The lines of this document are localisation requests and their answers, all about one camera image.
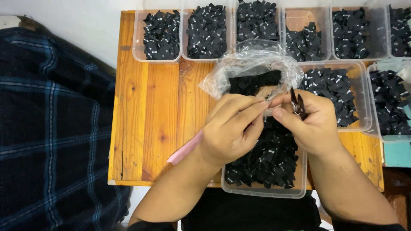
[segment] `clear plastic bag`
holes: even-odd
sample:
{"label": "clear plastic bag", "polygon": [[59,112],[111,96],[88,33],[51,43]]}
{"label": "clear plastic bag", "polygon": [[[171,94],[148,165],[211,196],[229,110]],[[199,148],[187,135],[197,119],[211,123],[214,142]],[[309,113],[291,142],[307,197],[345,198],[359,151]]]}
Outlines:
{"label": "clear plastic bag", "polygon": [[298,88],[304,73],[279,42],[248,39],[227,50],[214,69],[199,83],[199,87],[215,99],[229,92],[229,78],[256,76],[272,70],[281,71],[275,90],[265,96],[270,101],[275,95]]}

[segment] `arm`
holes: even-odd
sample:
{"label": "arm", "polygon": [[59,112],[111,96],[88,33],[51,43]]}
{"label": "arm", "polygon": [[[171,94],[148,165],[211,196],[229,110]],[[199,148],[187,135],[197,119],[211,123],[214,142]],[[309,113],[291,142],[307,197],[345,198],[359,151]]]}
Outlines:
{"label": "arm", "polygon": [[388,201],[358,167],[341,144],[333,103],[302,90],[309,116],[290,113],[290,94],[280,94],[273,116],[294,134],[296,143],[309,153],[309,164],[321,203],[331,216],[371,224],[394,224],[398,219]]}
{"label": "arm", "polygon": [[262,98],[227,94],[203,128],[203,140],[150,188],[130,218],[174,222],[193,209],[211,178],[227,163],[246,154],[263,130]]}

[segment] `blue plaid cloth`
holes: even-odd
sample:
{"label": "blue plaid cloth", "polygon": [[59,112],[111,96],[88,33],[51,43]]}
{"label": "blue plaid cloth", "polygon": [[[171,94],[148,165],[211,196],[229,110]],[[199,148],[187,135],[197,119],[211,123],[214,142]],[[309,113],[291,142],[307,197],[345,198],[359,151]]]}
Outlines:
{"label": "blue plaid cloth", "polygon": [[115,79],[41,32],[0,30],[0,230],[109,230]]}

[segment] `hand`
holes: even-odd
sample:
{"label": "hand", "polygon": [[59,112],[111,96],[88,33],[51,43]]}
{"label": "hand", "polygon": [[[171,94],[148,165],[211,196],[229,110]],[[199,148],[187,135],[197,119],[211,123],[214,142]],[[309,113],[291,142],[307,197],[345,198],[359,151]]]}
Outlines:
{"label": "hand", "polygon": [[344,148],[337,132],[334,104],[331,100],[308,91],[294,90],[304,100],[309,116],[302,121],[291,109],[291,94],[285,92],[274,97],[270,107],[273,117],[290,130],[298,146],[314,155],[326,155]]}
{"label": "hand", "polygon": [[249,152],[264,128],[263,98],[226,94],[206,118],[199,150],[203,159],[223,167]]}

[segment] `plastic storage box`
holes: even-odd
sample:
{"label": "plastic storage box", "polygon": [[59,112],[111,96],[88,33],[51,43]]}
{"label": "plastic storage box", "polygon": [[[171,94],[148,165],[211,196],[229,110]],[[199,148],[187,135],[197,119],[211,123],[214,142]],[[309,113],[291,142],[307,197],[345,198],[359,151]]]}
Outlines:
{"label": "plastic storage box", "polygon": [[296,152],[299,156],[297,161],[296,172],[294,176],[296,178],[294,188],[284,189],[280,186],[272,186],[270,189],[265,188],[262,184],[252,183],[252,187],[247,185],[241,185],[237,187],[235,184],[229,185],[225,180],[225,167],[221,172],[221,188],[229,193],[250,195],[250,196],[264,196],[264,197],[278,197],[278,198],[291,198],[300,199],[305,195],[307,188],[307,152],[301,148]]}
{"label": "plastic storage box", "polygon": [[191,16],[191,13],[193,10],[197,8],[197,6],[200,7],[205,7],[208,6],[208,4],[212,3],[214,5],[223,5],[226,7],[226,33],[227,33],[227,50],[232,46],[233,44],[233,39],[232,39],[232,20],[233,20],[233,8],[232,8],[232,1],[231,0],[196,0],[196,1],[190,1],[190,0],[183,0],[183,9],[182,9],[182,14],[181,14],[181,33],[180,33],[180,51],[183,56],[183,58],[187,60],[192,60],[195,62],[215,62],[217,61],[216,58],[209,58],[209,59],[193,59],[193,58],[188,58],[187,55],[187,45],[188,45],[188,35],[186,33],[186,30],[188,28],[188,19]]}
{"label": "plastic storage box", "polygon": [[365,73],[365,66],[362,62],[355,60],[329,60],[299,62],[298,65],[302,68],[304,73],[315,68],[347,69],[347,76],[350,78],[352,83],[350,90],[356,97],[354,99],[354,104],[357,111],[354,112],[354,115],[357,116],[359,120],[348,127],[338,127],[338,132],[364,132],[371,128],[372,116],[368,79]]}
{"label": "plastic storage box", "polygon": [[[257,0],[244,0],[245,3],[255,2]],[[275,13],[275,22],[278,24],[278,35],[279,39],[278,42],[281,42],[281,4],[280,0],[266,0],[266,2],[275,3],[277,4],[277,12]],[[232,41],[233,44],[237,44],[237,8],[238,8],[238,0],[232,0],[233,6],[233,21],[231,24],[231,31],[232,31]]]}
{"label": "plastic storage box", "polygon": [[[384,143],[401,143],[401,142],[411,142],[411,136],[410,135],[389,135],[389,136],[382,136],[381,131],[380,131],[380,126],[379,122],[377,119],[377,111],[376,107],[374,104],[374,94],[372,91],[372,86],[371,86],[371,77],[370,77],[370,72],[372,71],[399,71],[404,67],[409,67],[411,68],[411,61],[405,61],[405,62],[384,62],[384,63],[376,63],[372,64],[367,68],[367,79],[368,79],[368,86],[369,86],[369,93],[371,96],[371,107],[372,107],[372,126],[371,128],[363,132],[366,135],[373,136],[375,138],[379,138],[381,141]],[[407,91],[411,92],[411,85],[404,83],[404,87]],[[407,114],[409,118],[411,118],[411,111],[408,106],[404,107],[404,111]]]}
{"label": "plastic storage box", "polygon": [[393,9],[397,9],[397,8],[408,8],[411,7],[411,1],[410,0],[379,0],[378,1],[379,4],[386,4],[387,5],[387,23],[388,23],[388,50],[389,50],[389,54],[391,57],[396,57],[394,55],[392,55],[391,52],[391,21],[390,21],[390,7],[389,5],[391,4],[391,7]]}
{"label": "plastic storage box", "polygon": [[149,62],[152,64],[177,64],[180,61],[181,57],[181,17],[180,17],[180,53],[176,59],[173,60],[147,60],[144,53],[144,27],[146,26],[143,21],[148,13],[155,14],[157,11],[161,12],[170,12],[173,13],[173,10],[178,10],[181,15],[181,3],[180,0],[143,0],[142,9],[136,9],[136,16],[134,18],[134,33],[133,33],[133,57],[139,62]]}
{"label": "plastic storage box", "polygon": [[358,10],[363,7],[365,18],[370,21],[369,36],[365,42],[370,55],[365,59],[355,59],[358,61],[382,60],[390,56],[388,50],[388,21],[387,5],[376,0],[331,0],[330,22],[331,22],[331,51],[334,59],[339,59],[335,55],[334,34],[332,26],[332,12],[345,10]]}
{"label": "plastic storage box", "polygon": [[286,26],[289,30],[302,31],[310,22],[315,22],[317,32],[321,31],[321,52],[324,60],[331,57],[330,2],[328,0],[281,1],[281,42],[286,47]]}

